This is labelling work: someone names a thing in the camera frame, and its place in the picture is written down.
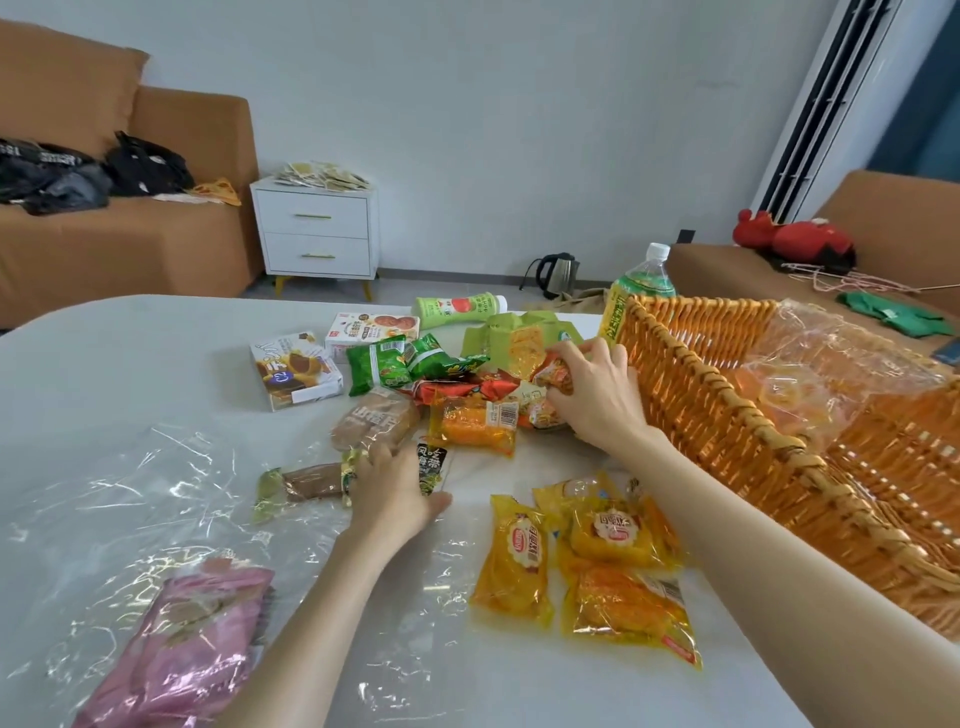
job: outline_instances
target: brown sofa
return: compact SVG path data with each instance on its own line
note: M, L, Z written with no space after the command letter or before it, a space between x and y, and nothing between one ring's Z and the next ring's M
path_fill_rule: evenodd
M863 273L917 288L960 283L960 184L851 172L818 215L853 237ZM818 293L808 281L775 272L759 255L735 245L675 245L667 272L683 296L816 303L923 354L950 340L904 336L876 319L853 313L834 300L835 294ZM960 332L960 288L913 297L878 295L940 313Z
M49 217L0 206L0 328L113 296L236 296L263 271L246 100L141 86L146 59L0 20L0 95L16 100L0 108L0 137L102 158L113 132L129 131L183 155L197 182L226 177L243 206L112 198L103 209Z

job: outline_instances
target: nightstand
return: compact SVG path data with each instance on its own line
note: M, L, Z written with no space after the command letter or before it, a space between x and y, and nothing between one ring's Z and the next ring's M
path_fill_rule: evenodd
M357 279L372 301L370 281L380 265L376 190L330 192L279 184L251 185L260 247L279 296L293 277Z

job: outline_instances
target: white snack box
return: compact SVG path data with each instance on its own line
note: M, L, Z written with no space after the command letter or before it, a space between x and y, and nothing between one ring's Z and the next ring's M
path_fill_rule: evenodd
M347 349L369 346L400 334L406 336L407 341L417 339L420 335L420 319L382 313L338 313L324 342L333 360L338 364L346 364Z
M256 342L250 344L250 351L275 412L344 391L344 376L313 331Z

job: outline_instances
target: floor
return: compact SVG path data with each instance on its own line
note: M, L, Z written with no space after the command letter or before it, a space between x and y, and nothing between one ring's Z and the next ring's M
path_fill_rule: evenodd
M514 285L495 285L484 283L458 283L434 280L377 279L370 281L373 302L384 305L413 305L417 296L437 296L455 298L473 296L477 293L494 293L507 298L512 310L526 310L535 303L544 303L545 298L534 287L522 291ZM256 281L243 294L247 299L273 299L273 276L265 276ZM285 301L322 301L325 303L367 302L364 298L363 283L360 280L309 279L288 280L283 286Z

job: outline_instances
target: pink snack bag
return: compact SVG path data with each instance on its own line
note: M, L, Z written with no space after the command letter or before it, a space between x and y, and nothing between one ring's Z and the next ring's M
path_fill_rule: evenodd
M73 728L193 728L222 711L253 667L274 573L207 559L164 582Z

